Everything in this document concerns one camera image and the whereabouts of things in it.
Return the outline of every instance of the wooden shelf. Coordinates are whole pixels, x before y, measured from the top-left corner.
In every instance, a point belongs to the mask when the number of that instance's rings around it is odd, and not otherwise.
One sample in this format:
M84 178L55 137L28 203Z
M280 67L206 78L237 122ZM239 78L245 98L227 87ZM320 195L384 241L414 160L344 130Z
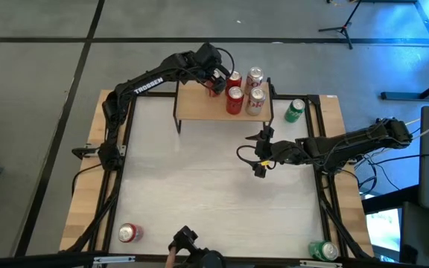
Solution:
M248 115L246 113L246 103L248 97L245 95L243 108L237 115L231 115L226 111L225 92L217 97L210 98L203 85L196 82L188 82L186 85L180 84L177 95L178 120L221 120L221 121L263 121L269 122L273 115L271 114L271 103L269 84L263 82L261 88L266 94L266 101L259 115Z

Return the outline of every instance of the white table surface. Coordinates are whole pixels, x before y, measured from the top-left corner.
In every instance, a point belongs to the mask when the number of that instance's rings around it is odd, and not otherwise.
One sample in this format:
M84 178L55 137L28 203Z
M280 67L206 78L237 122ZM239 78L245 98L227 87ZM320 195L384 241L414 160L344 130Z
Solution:
M196 245L226 257L307 258L322 240L314 172L310 165L278 165L265 179L235 154L259 122L183 121L178 135L174 98L138 98L118 199L110 252L166 255L183 226ZM283 116L290 101L273 102L272 142L307 137L305 116ZM255 160L253 149L241 155ZM138 242L122 243L118 228L144 228Z

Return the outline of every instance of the can lid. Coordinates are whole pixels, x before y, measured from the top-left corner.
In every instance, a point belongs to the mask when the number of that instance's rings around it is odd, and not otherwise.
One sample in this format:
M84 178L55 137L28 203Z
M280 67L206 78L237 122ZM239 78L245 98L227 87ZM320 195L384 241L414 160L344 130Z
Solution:
M135 237L135 230L130 223L123 224L118 230L118 239L121 242L130 242Z
M229 89L228 94L231 98L234 98L235 100L243 97L243 92L238 86L233 86L231 89Z
M251 90L251 97L257 101L264 99L264 91L261 88L254 88Z
M261 68L259 68L259 67L252 67L252 68L250 69L250 75L251 75L253 78L262 79L262 77L263 77L262 69L261 69Z
M294 109L302 110L305 108L305 103L303 100L297 99L292 101L292 106L294 107Z
M234 81L239 80L240 78L241 78L241 75L237 71L234 71L231 74L231 77L229 77L230 80L234 80Z
M325 242L324 245L322 246L322 253L324 254L324 256L333 261L335 260L337 257L339 257L339 251L337 249L337 247L332 243L332 242Z

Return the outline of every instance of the green soda can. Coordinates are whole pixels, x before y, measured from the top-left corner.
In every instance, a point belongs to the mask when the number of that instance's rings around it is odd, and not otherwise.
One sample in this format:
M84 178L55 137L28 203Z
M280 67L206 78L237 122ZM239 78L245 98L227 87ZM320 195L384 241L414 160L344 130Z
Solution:
M301 114L304 112L305 103L302 100L293 100L289 107L287 108L287 111L284 115L284 118L286 118L286 121L289 123L294 123L299 119Z
M309 253L320 261L335 261L339 257L337 247L328 241L314 241L309 243Z

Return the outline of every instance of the person's hand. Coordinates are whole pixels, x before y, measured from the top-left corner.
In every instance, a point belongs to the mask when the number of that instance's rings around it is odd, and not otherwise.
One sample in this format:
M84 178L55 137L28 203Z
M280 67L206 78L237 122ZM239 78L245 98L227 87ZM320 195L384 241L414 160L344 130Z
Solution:
M170 254L168 254L168 257L167 257L167 263L165 264L165 268L173 268L176 254L177 254L177 248L172 246L170 249Z

